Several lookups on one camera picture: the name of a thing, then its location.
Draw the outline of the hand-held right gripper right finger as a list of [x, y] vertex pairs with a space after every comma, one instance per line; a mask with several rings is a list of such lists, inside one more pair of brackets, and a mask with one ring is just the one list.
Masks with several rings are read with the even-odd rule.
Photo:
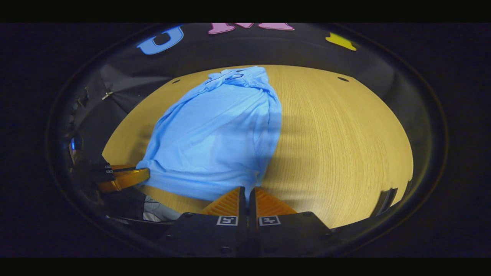
[[338, 245], [333, 231], [313, 212], [297, 212], [261, 187], [249, 199], [252, 256], [323, 256]]

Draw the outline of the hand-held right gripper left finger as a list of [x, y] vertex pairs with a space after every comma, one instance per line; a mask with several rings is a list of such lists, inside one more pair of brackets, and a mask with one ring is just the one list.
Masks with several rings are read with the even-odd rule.
[[181, 256], [241, 256], [247, 220], [244, 187], [237, 187], [198, 213], [183, 213], [165, 232], [165, 248]]

